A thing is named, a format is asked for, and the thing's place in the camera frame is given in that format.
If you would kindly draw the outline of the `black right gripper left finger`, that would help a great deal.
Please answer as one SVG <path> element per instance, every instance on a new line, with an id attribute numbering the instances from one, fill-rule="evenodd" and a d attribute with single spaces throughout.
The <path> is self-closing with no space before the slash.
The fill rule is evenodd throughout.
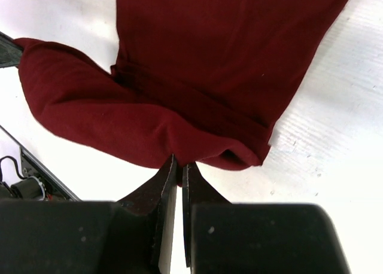
<path id="1" fill-rule="evenodd" d="M 169 273 L 177 167 L 118 202 L 1 199 L 1 272 Z"/>

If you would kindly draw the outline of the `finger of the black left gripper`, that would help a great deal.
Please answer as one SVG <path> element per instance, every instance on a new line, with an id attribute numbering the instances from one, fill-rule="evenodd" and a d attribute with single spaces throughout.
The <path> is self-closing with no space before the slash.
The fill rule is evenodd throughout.
<path id="1" fill-rule="evenodd" d="M 12 38 L 0 32 L 0 68 L 17 67 L 22 53 L 23 49 Z"/>

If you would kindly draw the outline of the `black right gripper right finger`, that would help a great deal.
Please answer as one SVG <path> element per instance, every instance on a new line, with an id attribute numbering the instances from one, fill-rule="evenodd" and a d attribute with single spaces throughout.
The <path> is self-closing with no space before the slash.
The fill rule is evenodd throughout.
<path id="1" fill-rule="evenodd" d="M 312 203 L 232 203 L 183 169 L 186 265 L 191 273 L 348 273 L 333 223 Z"/>

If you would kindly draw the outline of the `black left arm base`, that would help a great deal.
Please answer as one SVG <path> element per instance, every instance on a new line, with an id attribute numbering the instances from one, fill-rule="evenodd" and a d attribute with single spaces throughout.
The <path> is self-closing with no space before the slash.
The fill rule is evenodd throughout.
<path id="1" fill-rule="evenodd" d="M 1 199 L 26 199 L 39 201 L 79 201 L 80 198 L 48 170 L 27 149 L 20 147 L 20 162 L 13 156 L 3 156 L 1 161 L 13 162 L 19 178 L 7 184 L 1 174 Z"/>

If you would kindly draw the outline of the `dark red t-shirt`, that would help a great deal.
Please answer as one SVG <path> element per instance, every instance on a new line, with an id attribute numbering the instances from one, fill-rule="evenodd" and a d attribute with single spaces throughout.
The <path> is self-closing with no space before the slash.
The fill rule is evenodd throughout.
<path id="1" fill-rule="evenodd" d="M 18 38 L 34 118 L 146 168 L 170 156 L 260 166 L 276 121 L 348 0 L 116 0 L 109 72 L 58 42 Z"/>

